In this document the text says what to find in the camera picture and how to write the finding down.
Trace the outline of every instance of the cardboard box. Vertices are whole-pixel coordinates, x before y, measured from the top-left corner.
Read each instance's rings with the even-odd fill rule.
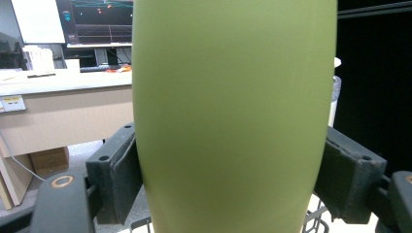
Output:
[[[36,174],[46,175],[69,168],[69,150],[67,147],[30,153]]]

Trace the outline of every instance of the monitor screen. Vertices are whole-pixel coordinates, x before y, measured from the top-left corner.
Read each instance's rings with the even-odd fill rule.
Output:
[[[133,0],[56,0],[66,46],[131,46]]]
[[[64,34],[55,0],[12,0],[25,44],[64,44]]]

